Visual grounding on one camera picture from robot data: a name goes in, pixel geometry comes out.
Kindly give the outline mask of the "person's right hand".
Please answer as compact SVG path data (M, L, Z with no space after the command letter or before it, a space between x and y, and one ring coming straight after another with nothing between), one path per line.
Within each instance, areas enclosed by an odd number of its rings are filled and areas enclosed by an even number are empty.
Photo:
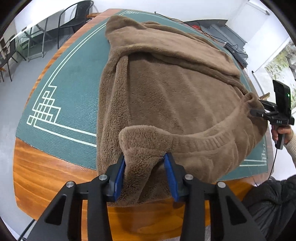
M288 126L274 126L272 125L271 135L275 142L278 141L279 135L285 135L284 144L287 144L291 141L293 137L293 130L290 125Z

